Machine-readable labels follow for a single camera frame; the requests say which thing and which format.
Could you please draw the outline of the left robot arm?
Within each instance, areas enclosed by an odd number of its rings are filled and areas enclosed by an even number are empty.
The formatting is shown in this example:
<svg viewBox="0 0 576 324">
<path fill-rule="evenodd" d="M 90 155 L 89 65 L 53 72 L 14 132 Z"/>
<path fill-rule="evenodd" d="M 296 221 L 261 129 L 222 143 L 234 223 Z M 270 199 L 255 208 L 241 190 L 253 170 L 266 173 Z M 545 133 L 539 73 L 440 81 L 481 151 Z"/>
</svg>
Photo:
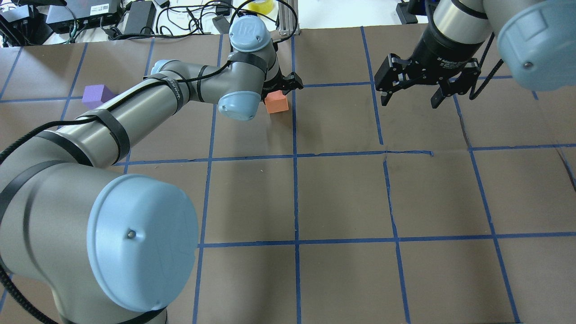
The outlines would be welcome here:
<svg viewBox="0 0 576 324">
<path fill-rule="evenodd" d="M 193 202 L 179 187 L 110 169 L 190 101 L 231 119 L 255 117 L 266 95 L 302 89 L 282 71 L 255 15 L 230 21 L 221 67 L 157 61 L 142 82 L 76 119 L 51 121 L 1 154 L 1 283 L 29 315 L 10 274 L 45 283 L 65 324 L 166 324 L 199 241 Z"/>
</svg>

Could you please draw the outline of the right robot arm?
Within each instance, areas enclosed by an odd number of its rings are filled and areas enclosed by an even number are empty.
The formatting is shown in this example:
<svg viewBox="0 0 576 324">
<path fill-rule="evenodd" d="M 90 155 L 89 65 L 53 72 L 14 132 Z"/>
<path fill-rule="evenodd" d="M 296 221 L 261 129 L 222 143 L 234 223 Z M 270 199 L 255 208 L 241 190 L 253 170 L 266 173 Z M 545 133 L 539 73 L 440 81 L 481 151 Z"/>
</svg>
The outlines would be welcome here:
<svg viewBox="0 0 576 324">
<path fill-rule="evenodd" d="M 428 25 L 413 53 L 390 53 L 374 76 L 381 104 L 412 86 L 438 86 L 432 108 L 453 95 L 474 100 L 504 64 L 527 90 L 574 86 L 573 0 L 411 0 Z"/>
</svg>

